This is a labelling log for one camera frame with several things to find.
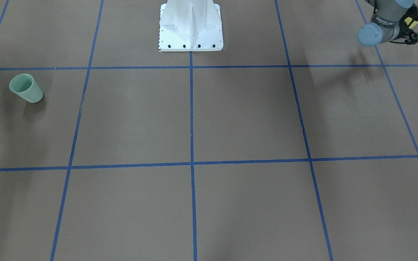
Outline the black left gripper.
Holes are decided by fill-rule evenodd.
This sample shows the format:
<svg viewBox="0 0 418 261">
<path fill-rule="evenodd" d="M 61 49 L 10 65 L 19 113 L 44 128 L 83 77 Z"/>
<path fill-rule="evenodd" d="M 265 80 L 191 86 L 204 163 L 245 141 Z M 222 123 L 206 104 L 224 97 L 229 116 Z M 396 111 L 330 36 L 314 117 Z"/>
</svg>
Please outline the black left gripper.
<svg viewBox="0 0 418 261">
<path fill-rule="evenodd" d="M 418 7 L 411 6 L 402 16 L 399 22 L 399 38 L 403 44 L 414 45 L 418 43 L 418 32 L 414 28 L 418 25 Z"/>
</svg>

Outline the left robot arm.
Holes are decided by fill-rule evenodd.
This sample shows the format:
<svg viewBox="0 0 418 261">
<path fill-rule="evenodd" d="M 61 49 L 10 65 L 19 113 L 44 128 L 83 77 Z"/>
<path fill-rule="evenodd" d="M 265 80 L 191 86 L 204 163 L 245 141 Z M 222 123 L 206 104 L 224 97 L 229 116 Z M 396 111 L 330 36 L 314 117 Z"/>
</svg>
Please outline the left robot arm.
<svg viewBox="0 0 418 261">
<path fill-rule="evenodd" d="M 413 0 L 367 0 L 373 7 L 370 21 L 357 34 L 362 46 L 383 43 L 418 43 L 418 6 Z"/>
</svg>

